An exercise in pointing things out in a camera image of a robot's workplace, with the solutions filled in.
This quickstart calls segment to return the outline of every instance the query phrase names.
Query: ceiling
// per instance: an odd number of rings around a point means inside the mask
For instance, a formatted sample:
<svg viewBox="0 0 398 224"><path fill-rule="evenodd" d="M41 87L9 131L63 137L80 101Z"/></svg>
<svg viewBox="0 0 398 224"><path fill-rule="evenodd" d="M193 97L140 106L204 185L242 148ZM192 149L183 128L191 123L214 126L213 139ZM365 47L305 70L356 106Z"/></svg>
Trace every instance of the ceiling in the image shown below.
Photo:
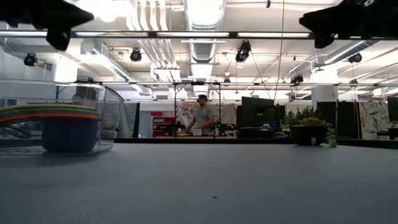
<svg viewBox="0 0 398 224"><path fill-rule="evenodd" d="M299 24L299 18L306 12L326 8L338 4L340 0L286 0L285 10L283 10L282 1L271 1L271 7L267 9L266 1L249 0L227 0L225 18L222 30L225 31L269 31L269 32L309 32ZM119 16L114 22L103 22L99 17L94 21L76 27L76 30L128 30L126 25L126 8L123 4L128 1L113 1L113 6L117 9L106 9L107 12L117 12ZM169 30L185 30L184 12L174 10L182 6L183 1L167 1L167 25ZM20 26L20 29L32 29L31 26ZM16 45L37 45L48 46L44 39L14 39ZM252 53L245 61L244 68L236 68L234 57L237 48L242 40L226 39L225 44L218 44L216 49L215 65L209 81L218 80L222 82L225 72L229 72L232 82L265 82L274 83L278 77L284 77L291 69L302 63L313 55L328 55L339 48L350 43L350 40L336 40L330 46L324 49L315 50L313 40L250 40ZM109 48L109 57L113 59L118 66L129 72L132 77L138 81L151 81L150 65L151 62L145 53L142 54L140 62L132 62L129 59L133 48L139 48L140 45L136 39L93 39L96 46L104 44ZM172 39L172 48L180 67L181 78L187 78L190 75L190 56L188 44L181 43L180 39ZM375 71L379 68L396 63L398 61L398 50L391 52L383 57L372 59L388 50L398 46L396 41L380 41L372 47L361 51L363 60L355 65L349 62L338 62L333 65L339 76L339 81L347 83L358 75ZM56 52L43 52L38 57L54 59ZM96 76L102 80L113 81L113 74L103 65L92 63L87 55L77 55L82 63L92 68ZM305 67L300 73L303 74L305 81L310 81L311 66ZM378 82L384 78L395 77L395 71L381 74L379 77L366 80L366 82ZM253 89L264 89L263 86L254 86Z"/></svg>

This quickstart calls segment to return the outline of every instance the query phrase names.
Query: stacked colorful plates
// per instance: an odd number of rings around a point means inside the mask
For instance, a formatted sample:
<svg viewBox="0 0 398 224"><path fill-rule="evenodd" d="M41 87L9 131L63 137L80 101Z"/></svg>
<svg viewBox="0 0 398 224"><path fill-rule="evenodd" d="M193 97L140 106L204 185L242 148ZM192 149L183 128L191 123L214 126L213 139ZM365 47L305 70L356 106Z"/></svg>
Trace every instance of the stacked colorful plates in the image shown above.
<svg viewBox="0 0 398 224"><path fill-rule="evenodd" d="M65 104L0 108L0 126L42 120L42 146L50 152L87 152L97 142L100 116L91 107Z"/></svg>

